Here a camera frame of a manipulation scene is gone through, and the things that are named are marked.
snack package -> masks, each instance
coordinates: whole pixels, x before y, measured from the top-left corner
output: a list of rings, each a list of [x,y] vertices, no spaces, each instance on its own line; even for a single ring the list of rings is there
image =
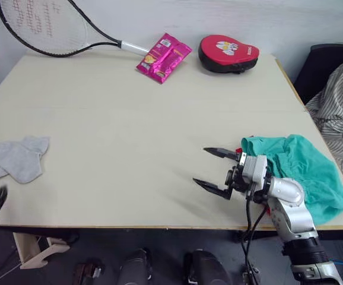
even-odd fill
[[[137,69],[159,83],[164,83],[191,50],[175,37],[165,33],[137,65]]]

teal shirt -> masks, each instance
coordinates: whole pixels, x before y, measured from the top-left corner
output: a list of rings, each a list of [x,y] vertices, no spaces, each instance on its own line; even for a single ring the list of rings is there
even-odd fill
[[[315,224],[343,212],[343,184],[335,164],[301,135],[243,138],[242,149],[251,156],[266,155],[274,176],[293,178],[302,185]]]

black chair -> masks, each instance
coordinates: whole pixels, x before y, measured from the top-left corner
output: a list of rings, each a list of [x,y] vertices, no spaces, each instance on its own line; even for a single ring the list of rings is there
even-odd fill
[[[311,47],[294,83],[294,88],[304,104],[324,88],[332,71],[342,63],[343,45],[328,43]]]

table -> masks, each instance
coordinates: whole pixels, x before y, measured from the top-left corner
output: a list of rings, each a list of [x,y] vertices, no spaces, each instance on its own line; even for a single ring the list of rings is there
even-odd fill
[[[272,55],[234,75],[205,71],[191,54],[162,85],[139,61],[100,50],[16,65],[0,85],[0,142],[51,139],[39,178],[0,179],[0,226],[244,229],[243,196],[227,201],[192,180],[223,186],[232,167],[203,147],[301,134],[334,160]],[[260,229],[273,229],[268,217]],[[343,229],[343,213],[319,229]]]

racket handle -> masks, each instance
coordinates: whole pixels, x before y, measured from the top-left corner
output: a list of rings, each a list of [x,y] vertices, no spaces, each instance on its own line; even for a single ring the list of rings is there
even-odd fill
[[[122,41],[121,48],[123,50],[127,50],[128,52],[136,53],[137,55],[145,56],[149,52],[148,49],[144,49],[143,47],[133,45],[132,43],[127,43]]]

